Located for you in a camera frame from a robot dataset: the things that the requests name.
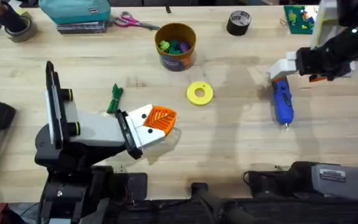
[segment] orange cup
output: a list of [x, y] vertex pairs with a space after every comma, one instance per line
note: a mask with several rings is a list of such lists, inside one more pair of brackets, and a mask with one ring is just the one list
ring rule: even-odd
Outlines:
[[[185, 41], [189, 44], [190, 49], [178, 55], [168, 54], [160, 49], [161, 40]], [[196, 46], [196, 33], [190, 26], [177, 22], [166, 24], [157, 31], [154, 41], [157, 52], [160, 54], [161, 63], [165, 68], [179, 72], [191, 65], [191, 56]]]

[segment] table surface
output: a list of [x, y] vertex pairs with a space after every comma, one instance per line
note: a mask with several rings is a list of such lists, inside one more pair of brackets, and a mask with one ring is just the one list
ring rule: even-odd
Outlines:
[[[226, 32], [230, 12], [250, 13], [246, 35]], [[175, 110], [175, 129], [164, 142], [133, 160], [123, 152], [100, 164], [118, 172], [146, 172], [148, 197], [185, 198], [192, 182], [204, 181], [223, 197], [249, 197], [245, 170], [288, 168], [295, 161], [358, 166], [358, 74], [334, 82], [309, 83], [290, 76], [295, 119], [290, 129], [275, 123], [267, 70], [287, 51], [308, 46], [310, 35], [291, 35], [280, 24], [282, 6], [114, 8], [156, 25], [184, 22], [196, 32], [195, 64], [169, 72], [159, 61], [155, 31], [109, 28], [107, 34], [60, 35], [40, 9], [29, 9], [40, 32], [16, 44], [0, 33], [0, 101], [17, 109], [1, 141], [0, 202], [36, 202], [47, 178], [34, 163], [34, 140], [47, 122], [45, 64], [51, 60], [77, 108], [104, 114], [114, 83], [125, 89], [120, 107], [146, 104]], [[192, 105], [187, 86], [206, 81], [214, 98]]]

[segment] teal bag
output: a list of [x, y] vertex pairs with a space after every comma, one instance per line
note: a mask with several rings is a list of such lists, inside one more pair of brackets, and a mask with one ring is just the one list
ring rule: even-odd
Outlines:
[[107, 21], [108, 0], [39, 0], [39, 7], [56, 24]]

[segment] blue glue gun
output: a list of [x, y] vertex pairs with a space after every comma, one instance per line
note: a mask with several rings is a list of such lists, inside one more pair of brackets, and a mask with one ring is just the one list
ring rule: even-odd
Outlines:
[[287, 127], [293, 120], [291, 92], [286, 78], [273, 81], [273, 99], [277, 121]]

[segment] yellow ring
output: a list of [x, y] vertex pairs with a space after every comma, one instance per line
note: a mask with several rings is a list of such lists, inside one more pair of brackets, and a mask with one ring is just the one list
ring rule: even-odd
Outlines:
[[[198, 89], [204, 90], [204, 96], [198, 97], [196, 95], [196, 90]], [[212, 87], [206, 82], [193, 82], [189, 87], [187, 87], [186, 96], [190, 102], [194, 103], [195, 105], [205, 105], [212, 100], [214, 91]]]
[[79, 135], [80, 134], [80, 130], [78, 128], [78, 122], [75, 122], [75, 131], [76, 131], [76, 135]]

